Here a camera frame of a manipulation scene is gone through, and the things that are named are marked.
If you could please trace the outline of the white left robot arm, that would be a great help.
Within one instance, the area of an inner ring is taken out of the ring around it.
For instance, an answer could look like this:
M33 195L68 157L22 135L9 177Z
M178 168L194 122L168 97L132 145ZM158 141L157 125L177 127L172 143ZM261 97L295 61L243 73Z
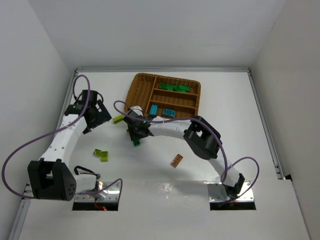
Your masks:
M33 196L39 200L70 201L76 194L98 190L98 173L70 170L69 163L79 138L111 120L102 95L83 90L62 118L59 132L39 160L27 167Z

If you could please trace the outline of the dark green lego block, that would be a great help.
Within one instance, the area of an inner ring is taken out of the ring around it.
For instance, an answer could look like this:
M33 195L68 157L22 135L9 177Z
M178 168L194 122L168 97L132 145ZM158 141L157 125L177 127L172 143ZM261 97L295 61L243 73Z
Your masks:
M174 91L175 88L174 88L172 85L168 85L168 86L167 86L167 90L168 90L168 91Z

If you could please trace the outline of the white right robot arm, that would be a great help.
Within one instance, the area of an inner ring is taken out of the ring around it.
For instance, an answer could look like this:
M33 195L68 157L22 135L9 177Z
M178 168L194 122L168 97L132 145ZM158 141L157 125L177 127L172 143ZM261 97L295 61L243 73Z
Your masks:
M226 194L238 197L245 178L232 167L223 150L221 135L203 117L163 118L157 115L143 116L139 106L130 109L123 118L133 141L146 137L165 136L186 141L192 152L207 160L220 176Z

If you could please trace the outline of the green long lego brick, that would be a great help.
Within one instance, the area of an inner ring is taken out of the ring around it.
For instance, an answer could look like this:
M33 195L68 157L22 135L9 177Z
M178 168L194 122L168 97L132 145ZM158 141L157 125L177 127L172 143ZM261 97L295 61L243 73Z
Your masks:
M179 85L173 85L172 88L173 88L173 90L176 91L176 92L180 92L180 91L181 91Z

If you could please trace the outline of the green shiny lego brick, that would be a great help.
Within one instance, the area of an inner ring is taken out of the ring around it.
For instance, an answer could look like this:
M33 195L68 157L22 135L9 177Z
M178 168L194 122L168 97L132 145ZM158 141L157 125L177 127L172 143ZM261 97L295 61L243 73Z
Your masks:
M159 89L168 90L168 88L169 88L168 84L165 84L165 83L159 84Z

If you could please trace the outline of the cyan patterned round lego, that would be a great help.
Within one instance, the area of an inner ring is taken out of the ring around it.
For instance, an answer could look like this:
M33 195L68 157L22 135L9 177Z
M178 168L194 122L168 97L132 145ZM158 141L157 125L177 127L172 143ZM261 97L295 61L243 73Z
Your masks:
M172 110L172 109L165 108L163 110L162 116L174 119L175 116L176 116L176 112L174 110Z

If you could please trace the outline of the cyan long lego brick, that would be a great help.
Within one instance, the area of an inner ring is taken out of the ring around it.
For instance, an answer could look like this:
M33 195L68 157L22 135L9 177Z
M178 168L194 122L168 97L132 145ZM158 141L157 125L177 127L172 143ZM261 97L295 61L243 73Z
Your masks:
M157 115L157 111L158 111L158 106L155 104L152 104L150 107L149 114L150 115Z

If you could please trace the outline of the green lego plate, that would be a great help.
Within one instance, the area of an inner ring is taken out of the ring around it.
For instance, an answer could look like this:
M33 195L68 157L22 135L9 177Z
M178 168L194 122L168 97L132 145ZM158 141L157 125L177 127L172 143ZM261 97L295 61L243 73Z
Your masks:
M190 92L190 88L188 86L179 85L179 89L180 89L181 92L184 92L184 93L189 93Z

